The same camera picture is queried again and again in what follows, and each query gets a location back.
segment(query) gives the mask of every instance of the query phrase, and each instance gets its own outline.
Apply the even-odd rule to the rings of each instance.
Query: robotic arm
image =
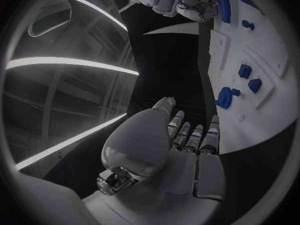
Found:
[[[195,22],[203,23],[218,15],[219,0],[132,0],[137,4],[152,7],[153,11],[165,17],[180,14]]]

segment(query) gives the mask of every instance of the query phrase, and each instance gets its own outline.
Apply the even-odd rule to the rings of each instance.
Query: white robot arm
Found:
[[[153,11],[166,17],[180,14],[195,22],[203,23],[218,15],[219,0],[132,0],[152,7]]]

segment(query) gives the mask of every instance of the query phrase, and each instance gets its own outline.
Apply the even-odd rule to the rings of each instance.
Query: humanoid robot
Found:
[[[173,97],[162,98],[105,142],[101,160],[107,170],[97,178],[99,191],[83,200],[98,222],[207,224],[221,206],[226,182],[217,155],[219,117],[212,118],[200,145],[202,125],[190,137],[188,122],[178,132],[183,111],[169,123],[175,104]]]
[[[195,22],[203,23],[218,15],[220,0],[131,0],[133,3],[152,7],[153,11],[166,17],[180,14]]]

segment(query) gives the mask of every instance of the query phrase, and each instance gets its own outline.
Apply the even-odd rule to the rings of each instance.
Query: curved light strip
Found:
[[[88,1],[86,1],[86,0],[76,0],[76,1],[81,2],[81,3],[85,4],[85,5],[88,5],[88,6],[90,6],[90,7],[93,8],[93,9],[96,9],[98,12],[100,12],[100,13],[104,14],[105,16],[107,16],[108,18],[110,18],[110,19],[113,20],[116,24],[120,25],[122,28],[124,28],[124,29],[128,32],[127,28],[126,28],[122,23],[120,23],[120,22],[119,22],[117,19],[115,19],[113,16],[109,15],[106,11],[103,11],[101,8],[95,6],[94,4],[92,4],[92,3],[90,3],[90,2],[88,2]]]
[[[63,141],[63,142],[61,142],[61,143],[59,143],[59,144],[57,144],[57,145],[55,145],[53,147],[50,147],[49,149],[47,149],[45,151],[42,151],[42,152],[38,153],[37,155],[34,155],[34,156],[32,156],[32,157],[24,160],[24,161],[21,161],[20,163],[18,163],[18,164],[15,165],[15,168],[16,168],[17,171],[20,170],[20,169],[22,169],[22,168],[25,168],[25,167],[29,166],[30,164],[33,164],[33,163],[37,162],[38,160],[43,159],[44,157],[46,157],[46,156],[48,156],[48,155],[50,155],[50,154],[52,154],[52,153],[54,153],[54,152],[56,152],[58,150],[61,150],[64,147],[66,147],[66,146],[68,146],[68,145],[70,145],[72,143],[75,143],[76,141],[78,141],[78,140],[80,140],[80,139],[82,139],[82,138],[84,138],[84,137],[86,137],[86,136],[88,136],[88,135],[90,135],[90,134],[92,134],[94,132],[97,132],[98,130],[100,130],[100,129],[102,129],[102,128],[104,128],[104,127],[106,127],[106,126],[108,126],[108,125],[110,125],[112,123],[114,123],[115,121],[123,118],[126,114],[127,113],[125,113],[125,114],[123,114],[121,116],[118,116],[118,117],[116,117],[116,118],[114,118],[114,119],[112,119],[110,121],[107,121],[107,122],[105,122],[105,123],[103,123],[103,124],[101,124],[99,126],[96,126],[96,127],[92,128],[90,130],[87,130],[87,131],[85,131],[85,132],[83,132],[83,133],[81,133],[81,134],[79,134],[77,136],[74,136],[74,137],[72,137],[72,138],[70,138],[70,139],[68,139],[66,141]]]
[[[9,61],[6,65],[5,69],[11,69],[19,66],[24,65],[33,65],[33,64],[71,64],[71,65],[81,65],[81,66],[90,66],[95,68],[102,68],[102,69],[110,69],[114,71],[124,72],[128,74],[139,75],[138,72],[128,70],[118,66],[107,65],[100,62],[95,61],[86,61],[81,59],[75,58],[66,58],[66,57],[26,57],[21,59],[16,59]]]

